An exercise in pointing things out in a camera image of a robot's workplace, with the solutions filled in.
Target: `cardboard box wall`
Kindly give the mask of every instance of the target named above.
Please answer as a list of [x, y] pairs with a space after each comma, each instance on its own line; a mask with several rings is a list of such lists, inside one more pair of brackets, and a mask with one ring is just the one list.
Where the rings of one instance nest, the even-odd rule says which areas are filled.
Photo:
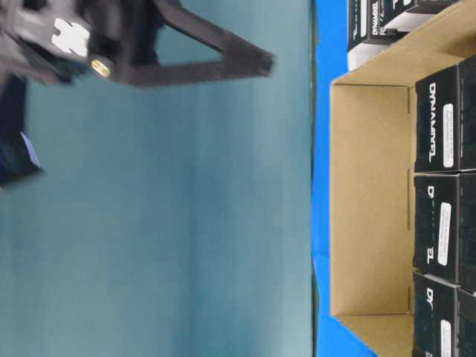
[[462, 0], [331, 88], [331, 313], [379, 356], [413, 342], [415, 82], [476, 54]]

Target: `white label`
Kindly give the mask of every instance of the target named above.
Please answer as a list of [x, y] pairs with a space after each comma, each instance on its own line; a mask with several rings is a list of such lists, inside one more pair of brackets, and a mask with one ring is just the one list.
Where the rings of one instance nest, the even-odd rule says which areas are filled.
[[440, 208], [440, 232], [438, 237], [438, 263], [448, 264], [449, 225], [451, 221], [451, 205], [443, 202]]
[[453, 104], [446, 104], [443, 107], [443, 165], [453, 167]]
[[74, 52], [81, 57], [88, 56], [88, 41], [91, 37], [89, 31], [80, 24], [75, 22], [69, 24], [63, 19], [54, 20], [54, 27], [59, 31], [59, 34], [54, 34], [51, 37], [53, 45], [66, 54]]
[[451, 324], [441, 320], [441, 357], [451, 357]]
[[360, 37], [367, 35], [367, 0], [360, 0]]

